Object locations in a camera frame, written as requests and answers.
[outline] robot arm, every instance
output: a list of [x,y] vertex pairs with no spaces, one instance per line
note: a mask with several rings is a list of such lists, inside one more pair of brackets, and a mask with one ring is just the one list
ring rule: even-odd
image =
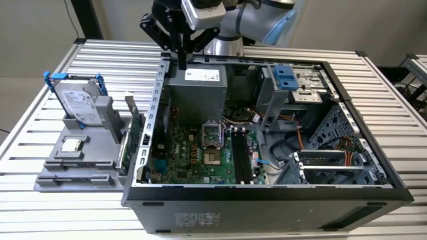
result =
[[200,52],[216,37],[244,36],[276,44],[294,23],[294,5],[294,0],[153,0],[139,26],[176,54],[179,69],[185,70],[187,54]]

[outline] blue tab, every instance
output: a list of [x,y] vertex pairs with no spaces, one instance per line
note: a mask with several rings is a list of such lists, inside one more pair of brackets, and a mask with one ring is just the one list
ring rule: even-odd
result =
[[300,87],[299,81],[295,77],[294,70],[288,65],[275,64],[272,67],[272,74],[278,87],[282,90],[296,90]]
[[67,72],[53,73],[51,79],[64,80],[68,78]]
[[105,82],[104,82],[104,77],[101,76],[100,73],[96,74],[95,79],[97,80],[99,83],[99,88],[100,88],[100,94],[103,96],[108,96],[107,88],[105,88]]
[[268,164],[270,165],[270,161],[268,160],[260,160],[259,158],[256,159],[256,162],[258,163],[262,163],[262,164]]

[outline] motherboard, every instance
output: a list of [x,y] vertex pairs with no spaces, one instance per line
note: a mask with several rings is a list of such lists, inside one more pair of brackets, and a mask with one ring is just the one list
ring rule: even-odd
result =
[[[259,156],[255,133],[244,132],[244,145],[236,150],[232,129],[224,129],[220,125],[216,129],[220,132],[212,126],[204,129],[200,126],[172,127],[167,140],[167,157],[153,160],[152,183],[242,184],[236,173],[242,171],[240,168],[246,168],[250,169],[248,184],[264,184],[263,166],[254,159],[254,156]],[[222,142],[223,146],[207,145],[207,142]],[[234,151],[246,154],[238,165]]]

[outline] green circuit board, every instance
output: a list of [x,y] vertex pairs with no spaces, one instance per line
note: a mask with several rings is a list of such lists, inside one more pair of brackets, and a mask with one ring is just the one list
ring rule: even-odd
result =
[[[232,138],[230,131],[223,134],[223,148],[203,149],[201,127],[173,126],[165,172],[160,179],[163,184],[236,184]],[[254,133],[247,134],[247,142],[255,143],[251,148],[256,148]],[[263,174],[254,178],[254,182],[264,184]]]

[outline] power cable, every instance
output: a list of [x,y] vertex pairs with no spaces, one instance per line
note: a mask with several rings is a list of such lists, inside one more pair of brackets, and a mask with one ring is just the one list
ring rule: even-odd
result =
[[76,29],[76,26],[75,26],[75,23],[73,23],[73,20],[72,20],[72,16],[69,15],[69,10],[68,10],[68,4],[67,4],[67,1],[64,1],[64,4],[65,4],[65,9],[67,9],[67,14],[68,14],[68,18],[69,18],[69,22],[72,24],[72,27],[73,27],[73,30],[75,30],[75,34],[77,35],[77,39],[80,38],[79,36],[79,32],[77,32],[77,29]]
[[3,128],[0,128],[1,132],[5,132],[7,134],[9,134],[11,132],[8,130],[4,130]]

